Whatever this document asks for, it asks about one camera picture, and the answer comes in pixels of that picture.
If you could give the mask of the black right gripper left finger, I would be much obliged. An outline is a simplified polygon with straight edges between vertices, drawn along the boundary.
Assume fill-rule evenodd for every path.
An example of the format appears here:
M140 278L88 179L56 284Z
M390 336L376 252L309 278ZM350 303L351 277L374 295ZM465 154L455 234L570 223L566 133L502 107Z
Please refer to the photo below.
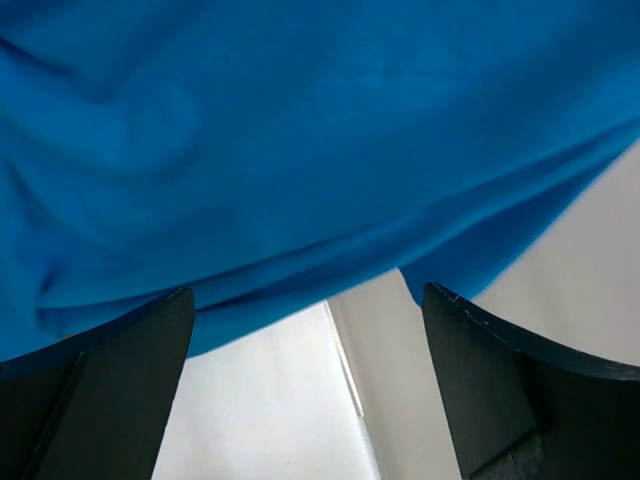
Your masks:
M179 289L2 362L2 478L151 478L193 327Z

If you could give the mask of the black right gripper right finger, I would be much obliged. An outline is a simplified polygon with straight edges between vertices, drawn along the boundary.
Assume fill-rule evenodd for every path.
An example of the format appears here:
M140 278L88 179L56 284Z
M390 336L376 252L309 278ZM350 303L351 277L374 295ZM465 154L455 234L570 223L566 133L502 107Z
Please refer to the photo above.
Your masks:
M423 321L462 478L638 478L638 367L549 340L436 283Z

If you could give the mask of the blue t shirt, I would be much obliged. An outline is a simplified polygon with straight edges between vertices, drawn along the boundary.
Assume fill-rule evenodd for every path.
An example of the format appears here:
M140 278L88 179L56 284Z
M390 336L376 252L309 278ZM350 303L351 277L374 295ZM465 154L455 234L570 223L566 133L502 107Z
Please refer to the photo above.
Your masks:
M181 286L191 355L472 297L638 136L635 1L5 1L1 355Z

